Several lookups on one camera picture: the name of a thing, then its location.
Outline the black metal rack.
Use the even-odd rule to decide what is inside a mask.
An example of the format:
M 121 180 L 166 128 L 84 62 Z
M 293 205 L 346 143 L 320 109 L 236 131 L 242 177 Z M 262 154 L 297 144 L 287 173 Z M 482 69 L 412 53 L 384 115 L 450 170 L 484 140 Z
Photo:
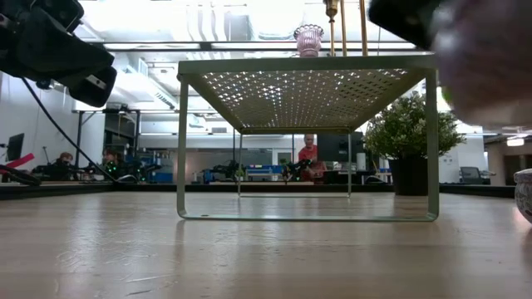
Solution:
M 104 149 L 116 151 L 123 160 L 123 175 L 117 181 L 138 181 L 137 158 L 140 112 L 128 109 L 104 109 Z

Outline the medium gold candlestick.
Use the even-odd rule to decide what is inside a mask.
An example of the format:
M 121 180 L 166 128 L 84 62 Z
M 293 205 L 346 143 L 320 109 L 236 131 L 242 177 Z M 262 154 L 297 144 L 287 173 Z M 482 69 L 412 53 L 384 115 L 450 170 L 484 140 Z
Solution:
M 342 30 L 342 56 L 347 56 L 347 31 L 345 18 L 345 0 L 340 0 L 341 30 Z

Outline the red padded bar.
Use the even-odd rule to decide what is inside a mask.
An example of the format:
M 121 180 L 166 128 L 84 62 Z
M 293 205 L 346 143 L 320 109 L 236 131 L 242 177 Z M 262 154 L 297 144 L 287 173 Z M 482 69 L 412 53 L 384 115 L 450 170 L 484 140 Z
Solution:
M 27 164 L 29 162 L 31 162 L 33 159 L 35 159 L 35 156 L 34 154 L 26 154 L 24 155 L 23 157 L 21 157 L 20 159 L 15 159 L 11 162 L 8 162 L 6 164 L 7 167 L 9 168 L 16 168 L 16 167 L 19 167 L 21 165 L 24 165 L 24 164 Z

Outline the purple patterned candle tin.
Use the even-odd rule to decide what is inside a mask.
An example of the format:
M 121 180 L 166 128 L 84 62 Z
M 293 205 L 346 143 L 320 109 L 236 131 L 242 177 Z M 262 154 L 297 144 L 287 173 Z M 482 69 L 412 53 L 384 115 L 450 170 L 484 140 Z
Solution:
M 433 14 L 431 49 L 456 117 L 532 127 L 532 0 L 447 0 Z

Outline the overhead light bar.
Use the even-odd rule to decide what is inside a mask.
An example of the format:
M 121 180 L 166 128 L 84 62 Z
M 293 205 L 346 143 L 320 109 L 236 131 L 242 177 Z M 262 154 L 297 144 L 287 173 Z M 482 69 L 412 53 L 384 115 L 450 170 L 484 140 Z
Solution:
M 107 51 L 296 51 L 297 43 L 284 42 L 90 42 Z M 347 42 L 348 51 L 361 51 L 361 42 Z M 407 42 L 368 42 L 369 51 L 415 51 Z

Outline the short gold candlestick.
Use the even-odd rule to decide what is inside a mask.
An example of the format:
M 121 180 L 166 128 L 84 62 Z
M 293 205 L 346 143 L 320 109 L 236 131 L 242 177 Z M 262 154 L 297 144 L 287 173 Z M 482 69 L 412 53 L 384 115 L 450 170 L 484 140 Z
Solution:
M 360 23 L 361 23 L 361 44 L 362 44 L 362 55 L 368 56 L 368 46 L 367 46 L 367 19 L 366 19 L 366 5 L 365 0 L 359 0 L 359 10 L 360 10 Z

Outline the green perforated metal shelf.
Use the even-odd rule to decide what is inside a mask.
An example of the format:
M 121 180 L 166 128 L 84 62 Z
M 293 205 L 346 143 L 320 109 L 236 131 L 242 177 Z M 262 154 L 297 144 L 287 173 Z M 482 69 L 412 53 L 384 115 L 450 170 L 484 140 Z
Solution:
M 186 210 L 185 162 L 189 91 L 246 135 L 329 133 L 350 135 L 421 81 L 426 83 L 426 213 L 440 212 L 437 69 L 432 55 L 336 56 L 182 61 L 176 211 Z

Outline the potted green plant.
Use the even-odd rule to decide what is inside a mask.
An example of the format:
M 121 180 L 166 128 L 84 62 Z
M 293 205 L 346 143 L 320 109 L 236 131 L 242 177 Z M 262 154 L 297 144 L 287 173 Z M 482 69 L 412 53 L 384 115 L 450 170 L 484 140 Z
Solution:
M 397 195 L 428 195 L 426 133 L 426 97 L 416 91 L 367 122 L 366 148 L 388 159 Z

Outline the blue storage bins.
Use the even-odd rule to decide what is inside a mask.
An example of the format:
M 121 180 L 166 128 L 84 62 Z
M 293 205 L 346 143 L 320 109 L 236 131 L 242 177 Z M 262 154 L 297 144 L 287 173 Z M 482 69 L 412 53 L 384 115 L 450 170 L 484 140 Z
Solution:
M 150 166 L 154 168 L 148 171 L 152 184 L 171 184 L 173 182 L 174 161 L 169 154 L 155 153 L 150 159 Z

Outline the pink glass candle holder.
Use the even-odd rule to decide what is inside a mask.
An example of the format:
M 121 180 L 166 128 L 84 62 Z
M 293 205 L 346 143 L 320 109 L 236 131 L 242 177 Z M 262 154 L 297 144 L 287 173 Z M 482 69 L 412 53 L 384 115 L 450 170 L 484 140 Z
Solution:
M 321 49 L 323 29 L 314 24 L 298 27 L 293 34 L 301 57 L 317 57 Z

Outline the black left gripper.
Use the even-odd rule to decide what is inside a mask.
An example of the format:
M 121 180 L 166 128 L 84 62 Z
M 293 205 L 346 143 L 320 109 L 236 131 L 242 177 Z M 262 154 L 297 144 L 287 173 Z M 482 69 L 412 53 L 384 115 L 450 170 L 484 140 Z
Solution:
M 0 71 L 35 81 L 52 82 L 87 105 L 106 104 L 116 82 L 114 57 L 84 42 L 42 7 L 0 7 Z

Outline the black aluminium table frame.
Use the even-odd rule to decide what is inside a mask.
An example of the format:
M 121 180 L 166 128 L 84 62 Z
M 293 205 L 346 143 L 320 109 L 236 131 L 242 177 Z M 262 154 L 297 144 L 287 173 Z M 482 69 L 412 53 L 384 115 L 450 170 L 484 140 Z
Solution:
M 176 192 L 174 184 L 44 184 L 41 186 L 0 186 L 0 201 L 31 199 L 75 194 L 97 194 L 109 192 Z M 241 187 L 243 193 L 259 194 L 345 194 L 346 185 L 303 185 L 303 184 L 251 184 Z M 442 184 L 444 194 L 463 194 L 495 198 L 512 198 L 514 186 Z

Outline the grey office chair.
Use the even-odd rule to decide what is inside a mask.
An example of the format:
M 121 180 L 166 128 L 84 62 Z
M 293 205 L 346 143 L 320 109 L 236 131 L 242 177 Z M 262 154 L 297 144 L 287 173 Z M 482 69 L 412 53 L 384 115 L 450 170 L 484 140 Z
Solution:
M 463 184 L 483 184 L 484 180 L 477 167 L 460 167 L 460 181 Z

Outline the person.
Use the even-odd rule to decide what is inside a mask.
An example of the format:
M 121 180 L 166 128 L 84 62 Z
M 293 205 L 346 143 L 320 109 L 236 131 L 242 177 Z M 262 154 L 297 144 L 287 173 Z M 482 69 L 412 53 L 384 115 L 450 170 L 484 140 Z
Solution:
M 46 181 L 77 181 L 78 168 L 72 164 L 72 161 L 73 155 L 63 152 L 53 162 L 34 168 L 32 174 Z
M 113 179 L 119 179 L 123 175 L 123 160 L 113 149 L 103 150 L 101 167 Z
M 318 147 L 314 144 L 313 134 L 306 134 L 304 136 L 304 147 L 298 152 L 298 160 L 310 162 L 310 164 L 301 170 L 302 181 L 314 181 L 315 179 L 322 178 L 323 173 L 327 170 L 325 163 L 318 161 Z

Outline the large black screen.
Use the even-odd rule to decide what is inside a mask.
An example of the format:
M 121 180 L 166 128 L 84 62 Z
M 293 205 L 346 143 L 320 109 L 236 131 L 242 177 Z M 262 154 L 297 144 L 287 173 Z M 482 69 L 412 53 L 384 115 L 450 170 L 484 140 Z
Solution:
M 352 132 L 350 135 L 317 135 L 318 161 L 348 162 L 350 156 L 353 163 L 357 154 L 364 153 L 363 133 Z

